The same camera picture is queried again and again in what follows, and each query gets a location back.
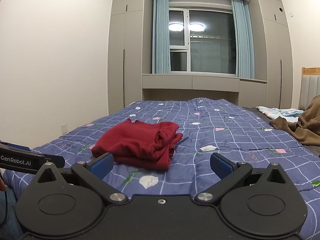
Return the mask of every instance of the person's hand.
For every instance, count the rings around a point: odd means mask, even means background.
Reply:
[[[2,181],[2,179],[0,179],[0,191],[5,191],[5,190],[6,190],[5,184]]]

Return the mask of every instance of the blue gripper pad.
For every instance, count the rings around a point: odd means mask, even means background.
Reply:
[[[231,174],[238,166],[218,153],[213,153],[210,157],[211,170],[217,174],[220,179]]]
[[[26,147],[26,146],[17,145],[17,144],[12,144],[12,143],[8,143],[7,146],[10,146],[10,147],[14,147],[14,148],[17,148],[17,149],[21,149],[21,150],[25,150],[25,151],[31,152],[30,148],[29,148],[29,147]]]
[[[113,156],[110,153],[105,153],[92,159],[85,167],[99,179],[103,179],[113,168]]]

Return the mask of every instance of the red folded shirt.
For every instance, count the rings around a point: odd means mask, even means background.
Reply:
[[[97,141],[92,155],[110,152],[114,161],[149,170],[167,171],[174,146],[182,138],[174,122],[147,124],[130,119],[117,124]]]

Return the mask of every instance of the white wall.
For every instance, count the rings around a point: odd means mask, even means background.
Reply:
[[[169,6],[214,7],[232,10],[231,0],[169,0]]]
[[[1,0],[0,140],[40,146],[108,115],[112,0]]]
[[[300,97],[301,68],[320,67],[320,0],[282,0],[287,14],[293,58],[292,107]]]

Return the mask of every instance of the built-in wardrobe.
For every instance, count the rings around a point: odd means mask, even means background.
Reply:
[[[250,0],[255,78],[267,80],[267,107],[291,108],[292,50],[280,0]]]
[[[152,0],[113,0],[108,46],[108,108],[142,99],[142,66],[151,68]]]
[[[134,101],[224,98],[247,107],[290,108],[292,52],[281,0],[249,0],[255,79],[214,73],[152,74],[152,0],[113,0],[108,49],[108,107]]]

